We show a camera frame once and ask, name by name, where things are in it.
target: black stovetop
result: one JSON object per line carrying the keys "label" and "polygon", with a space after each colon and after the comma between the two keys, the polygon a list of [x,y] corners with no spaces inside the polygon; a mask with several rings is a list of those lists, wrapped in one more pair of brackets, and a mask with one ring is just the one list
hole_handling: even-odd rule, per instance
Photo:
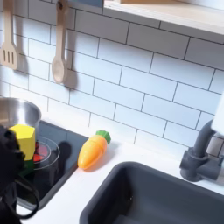
{"label": "black stovetop", "polygon": [[[39,209],[43,208],[77,169],[81,146],[87,137],[40,122],[33,157],[34,170],[24,177],[39,193]],[[24,188],[17,187],[18,204],[33,209],[35,200]]]}

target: tile backsplash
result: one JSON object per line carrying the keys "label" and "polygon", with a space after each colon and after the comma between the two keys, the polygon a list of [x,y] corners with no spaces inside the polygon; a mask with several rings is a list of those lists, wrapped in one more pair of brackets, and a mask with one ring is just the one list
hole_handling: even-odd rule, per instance
{"label": "tile backsplash", "polygon": [[[224,90],[224,36],[70,3],[64,84],[54,82],[56,0],[15,0],[17,71],[0,66],[0,95],[181,158],[213,119]],[[0,0],[0,46],[4,42]],[[224,153],[215,136],[208,152]]]}

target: pot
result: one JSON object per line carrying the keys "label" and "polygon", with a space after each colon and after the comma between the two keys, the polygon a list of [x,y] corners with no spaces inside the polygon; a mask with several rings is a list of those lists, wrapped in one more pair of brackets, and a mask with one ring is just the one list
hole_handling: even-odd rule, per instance
{"label": "pot", "polygon": [[40,118],[41,112],[35,104],[17,98],[0,98],[0,124],[6,128],[16,124],[31,126],[38,139]]}

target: countertop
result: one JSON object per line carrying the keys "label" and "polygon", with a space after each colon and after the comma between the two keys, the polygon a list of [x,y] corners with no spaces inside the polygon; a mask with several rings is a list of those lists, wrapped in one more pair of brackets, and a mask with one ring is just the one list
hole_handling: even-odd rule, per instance
{"label": "countertop", "polygon": [[[94,134],[91,129],[79,125],[73,125],[71,127],[69,122],[60,122],[56,118],[50,119],[49,117],[48,114],[45,114],[42,120],[87,137]],[[179,160],[156,153],[153,149],[146,150],[129,143],[122,143],[112,139],[107,153],[92,171],[87,172],[77,169],[42,210],[38,211],[33,218],[23,220],[22,223],[78,224],[83,208],[90,201],[111,169],[115,165],[125,161],[136,161],[182,179],[179,174]],[[222,172],[217,182],[201,180],[196,185],[224,195],[224,175]],[[28,214],[30,211],[21,206],[17,206],[17,212],[19,214]]]}

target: sink basin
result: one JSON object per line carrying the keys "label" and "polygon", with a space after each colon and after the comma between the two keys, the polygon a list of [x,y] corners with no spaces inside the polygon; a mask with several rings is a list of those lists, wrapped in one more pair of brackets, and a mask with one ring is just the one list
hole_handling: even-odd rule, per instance
{"label": "sink basin", "polygon": [[146,165],[117,165],[80,224],[223,224],[224,196]]}

